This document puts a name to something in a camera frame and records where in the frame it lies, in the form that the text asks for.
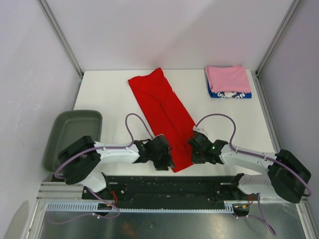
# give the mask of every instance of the red fabric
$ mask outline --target red fabric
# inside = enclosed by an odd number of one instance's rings
[[[129,80],[138,101],[155,135],[164,134],[172,151],[174,172],[192,165],[191,146],[187,143],[195,125],[180,102],[161,68],[148,76],[137,76]]]

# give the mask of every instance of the blue patterned cloth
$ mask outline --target blue patterned cloth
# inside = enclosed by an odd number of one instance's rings
[[[207,89],[210,97],[212,98],[233,98],[233,99],[250,99],[251,92],[249,93],[241,93],[241,92],[212,92],[208,80],[206,80]]]

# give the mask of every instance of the white wall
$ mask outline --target white wall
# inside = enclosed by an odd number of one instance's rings
[[[78,83],[36,0],[0,2],[0,72],[0,238],[14,239],[47,175],[53,122],[71,108]]]
[[[83,70],[254,70],[291,2],[48,0]]]
[[[319,225],[319,1],[306,0],[262,74],[283,147],[312,173]]]

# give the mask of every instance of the gray plastic container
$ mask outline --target gray plastic container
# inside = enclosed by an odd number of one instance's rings
[[[89,135],[93,141],[100,141],[102,115],[98,111],[77,110],[60,114],[53,125],[48,144],[44,153],[44,168],[54,173],[60,166],[58,153]]]

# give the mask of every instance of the white table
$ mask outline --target white table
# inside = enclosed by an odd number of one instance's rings
[[[101,142],[127,143],[130,136],[124,120],[134,112],[145,119],[127,82],[134,76],[143,76],[151,70],[86,71],[76,100],[75,110],[97,110],[103,116]],[[195,122],[211,113],[223,113],[232,117],[237,125],[234,144],[263,152],[274,152],[264,115],[257,96],[252,75],[246,70],[252,99],[212,99],[208,95],[204,70],[164,70],[178,98]],[[142,123],[134,116],[129,118],[129,127],[135,139],[149,138]],[[232,123],[222,117],[205,119],[200,127],[208,132],[211,141],[229,141]],[[156,171],[153,163],[110,163],[107,175],[141,176],[220,176],[256,172],[237,166],[196,164],[178,173]]]

